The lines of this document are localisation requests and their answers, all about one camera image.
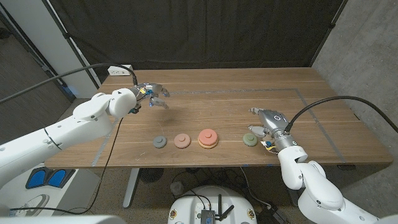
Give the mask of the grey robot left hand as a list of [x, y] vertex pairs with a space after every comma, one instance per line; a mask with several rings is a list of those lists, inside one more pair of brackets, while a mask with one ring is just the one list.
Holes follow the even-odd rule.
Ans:
[[165, 109], [169, 109], [169, 106], [166, 102], [159, 98], [159, 95], [162, 94], [165, 97], [170, 97], [169, 91], [161, 84], [158, 83], [140, 83], [138, 85], [134, 85], [130, 90], [136, 96], [136, 105], [133, 109], [130, 110], [129, 113], [137, 114], [141, 108], [141, 101], [148, 98], [149, 106], [160, 106]]

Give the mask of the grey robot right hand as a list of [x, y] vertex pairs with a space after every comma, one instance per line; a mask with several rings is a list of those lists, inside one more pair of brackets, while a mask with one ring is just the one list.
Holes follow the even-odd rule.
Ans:
[[249, 112], [257, 115], [262, 125], [249, 125], [248, 129], [259, 138], [270, 136], [277, 152], [297, 145], [293, 136], [285, 131], [289, 122], [282, 113], [262, 108], [249, 108]]

